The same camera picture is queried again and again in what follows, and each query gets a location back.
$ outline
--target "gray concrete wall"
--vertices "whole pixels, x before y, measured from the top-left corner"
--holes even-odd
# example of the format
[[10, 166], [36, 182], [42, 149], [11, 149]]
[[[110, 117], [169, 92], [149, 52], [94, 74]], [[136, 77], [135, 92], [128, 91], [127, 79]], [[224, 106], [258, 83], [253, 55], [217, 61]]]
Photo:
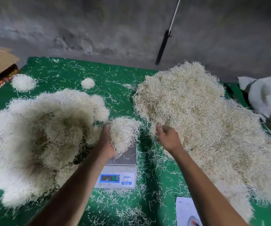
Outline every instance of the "gray concrete wall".
[[199, 61], [223, 81], [271, 76], [271, 0], [181, 0], [160, 66], [154, 62], [177, 0], [0, 0], [0, 45], [163, 70]]

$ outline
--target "beige wood wool pile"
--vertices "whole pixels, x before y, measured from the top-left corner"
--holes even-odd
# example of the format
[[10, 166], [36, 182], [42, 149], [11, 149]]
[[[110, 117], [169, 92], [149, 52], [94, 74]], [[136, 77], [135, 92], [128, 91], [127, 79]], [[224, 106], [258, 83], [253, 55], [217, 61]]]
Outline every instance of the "beige wood wool pile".
[[199, 63], [146, 76], [133, 97], [138, 114], [175, 128], [184, 148], [247, 222], [249, 199], [271, 202], [271, 136]]
[[[3, 205], [19, 207], [61, 187], [77, 169], [79, 153], [99, 140], [101, 127], [94, 122], [108, 122], [109, 114], [101, 96], [70, 89], [13, 99], [0, 110]], [[121, 117], [110, 125], [118, 157], [139, 135], [140, 123]]]

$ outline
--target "forearm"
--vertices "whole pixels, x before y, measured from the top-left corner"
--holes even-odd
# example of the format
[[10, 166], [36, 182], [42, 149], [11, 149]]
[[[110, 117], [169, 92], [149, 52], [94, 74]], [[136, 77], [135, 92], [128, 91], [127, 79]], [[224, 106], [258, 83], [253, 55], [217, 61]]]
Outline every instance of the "forearm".
[[107, 153], [99, 147], [92, 149], [82, 165], [28, 226], [77, 225], [108, 158]]
[[182, 171], [204, 226], [248, 226], [184, 149], [174, 151], [172, 156]]

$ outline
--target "digital scale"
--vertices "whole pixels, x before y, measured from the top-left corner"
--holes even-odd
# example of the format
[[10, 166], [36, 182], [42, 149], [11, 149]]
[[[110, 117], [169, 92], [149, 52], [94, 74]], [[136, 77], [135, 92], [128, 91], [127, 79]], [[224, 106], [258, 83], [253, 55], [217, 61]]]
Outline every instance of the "digital scale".
[[121, 157], [111, 158], [105, 164], [95, 188], [111, 189], [125, 188], [134, 189], [136, 186], [136, 142], [124, 152]]

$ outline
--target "left hand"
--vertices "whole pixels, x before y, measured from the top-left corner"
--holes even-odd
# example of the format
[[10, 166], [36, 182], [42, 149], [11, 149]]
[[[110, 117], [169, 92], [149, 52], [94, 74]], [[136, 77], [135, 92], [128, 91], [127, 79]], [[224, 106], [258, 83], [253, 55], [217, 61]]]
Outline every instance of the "left hand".
[[109, 125], [105, 124], [100, 133], [99, 142], [96, 147], [105, 154], [108, 159], [115, 157], [115, 149], [111, 144], [110, 134], [109, 134]]

